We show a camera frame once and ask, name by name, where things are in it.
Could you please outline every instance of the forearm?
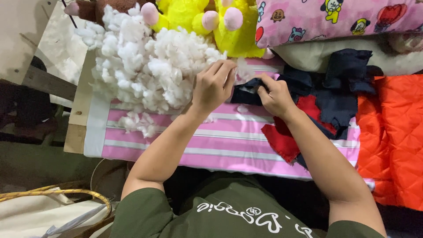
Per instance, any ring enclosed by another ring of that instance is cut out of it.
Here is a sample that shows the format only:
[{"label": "forearm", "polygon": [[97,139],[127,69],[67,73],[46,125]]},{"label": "forearm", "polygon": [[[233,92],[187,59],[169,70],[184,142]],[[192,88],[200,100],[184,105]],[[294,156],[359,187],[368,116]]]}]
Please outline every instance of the forearm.
[{"label": "forearm", "polygon": [[144,181],[167,180],[178,166],[194,132],[206,117],[187,107],[138,158],[129,175]]},{"label": "forearm", "polygon": [[294,110],[286,124],[319,189],[330,201],[373,200],[371,193],[344,155],[301,110]]}]

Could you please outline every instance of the pink plush paw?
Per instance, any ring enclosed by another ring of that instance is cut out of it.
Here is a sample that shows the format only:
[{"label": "pink plush paw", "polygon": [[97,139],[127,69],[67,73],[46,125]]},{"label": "pink plush paw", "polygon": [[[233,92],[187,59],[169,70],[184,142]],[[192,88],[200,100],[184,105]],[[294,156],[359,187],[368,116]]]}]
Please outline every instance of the pink plush paw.
[{"label": "pink plush paw", "polygon": [[227,8],[232,3],[232,0],[222,0],[222,6]]},{"label": "pink plush paw", "polygon": [[214,30],[219,25],[219,14],[215,11],[206,11],[201,19],[204,29]]},{"label": "pink plush paw", "polygon": [[152,3],[146,3],[141,7],[141,15],[149,25],[155,25],[159,21],[159,11]]},{"label": "pink plush paw", "polygon": [[65,7],[64,12],[65,14],[68,14],[71,16],[78,16],[78,12],[79,12],[78,3],[76,2],[69,3],[69,5]]},{"label": "pink plush paw", "polygon": [[223,16],[226,29],[233,31],[242,26],[242,13],[236,8],[228,8]]},{"label": "pink plush paw", "polygon": [[272,51],[269,48],[266,48],[266,51],[264,51],[264,55],[262,56],[263,59],[271,59],[275,55],[272,53]]}]

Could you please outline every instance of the pink and white striped fabric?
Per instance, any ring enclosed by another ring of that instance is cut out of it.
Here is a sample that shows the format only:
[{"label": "pink and white striped fabric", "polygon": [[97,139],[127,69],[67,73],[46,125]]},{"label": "pink and white striped fabric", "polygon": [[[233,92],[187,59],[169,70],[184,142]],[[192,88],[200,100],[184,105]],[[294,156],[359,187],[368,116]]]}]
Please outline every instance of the pink and white striped fabric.
[{"label": "pink and white striped fabric", "polygon": [[[281,63],[250,59],[248,63],[257,72],[270,76],[283,70]],[[239,113],[238,104],[224,103],[212,114],[217,121],[205,123],[189,142],[180,165],[205,168],[213,171],[263,174],[295,179],[311,179],[310,174],[298,163],[287,163],[276,154],[261,132],[265,124],[273,124],[272,116],[263,108],[247,105],[248,112]],[[135,161],[159,134],[143,138],[141,132],[126,134],[116,122],[127,111],[116,109],[116,104],[104,102],[94,95],[87,122],[84,154]],[[149,113],[162,132],[172,122],[175,112],[158,115]],[[333,141],[334,145],[355,166],[360,149],[360,129],[355,118],[350,122],[347,140]]]}]

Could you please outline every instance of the brown plush toy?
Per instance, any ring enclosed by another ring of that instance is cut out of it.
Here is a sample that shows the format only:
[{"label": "brown plush toy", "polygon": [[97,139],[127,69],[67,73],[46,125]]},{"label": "brown plush toy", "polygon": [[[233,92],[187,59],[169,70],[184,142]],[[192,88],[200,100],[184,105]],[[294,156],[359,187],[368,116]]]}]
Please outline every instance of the brown plush toy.
[{"label": "brown plush toy", "polygon": [[154,4],[155,0],[97,0],[96,2],[76,0],[65,7],[65,13],[96,22],[104,27],[102,18],[107,4],[121,13],[127,13],[129,9],[135,7],[136,3],[142,7],[145,3]]}]

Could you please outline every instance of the red heart print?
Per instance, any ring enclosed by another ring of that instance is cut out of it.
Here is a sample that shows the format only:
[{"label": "red heart print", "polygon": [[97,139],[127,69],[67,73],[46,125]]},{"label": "red heart print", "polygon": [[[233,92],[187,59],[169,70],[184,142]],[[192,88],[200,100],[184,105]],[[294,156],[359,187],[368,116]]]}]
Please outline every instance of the red heart print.
[{"label": "red heart print", "polygon": [[261,39],[263,34],[264,34],[264,28],[262,26],[260,26],[259,28],[257,28],[257,31],[255,32],[255,43],[256,44]]},{"label": "red heart print", "polygon": [[392,25],[404,16],[407,11],[406,4],[397,4],[382,8],[377,16],[378,25]]}]

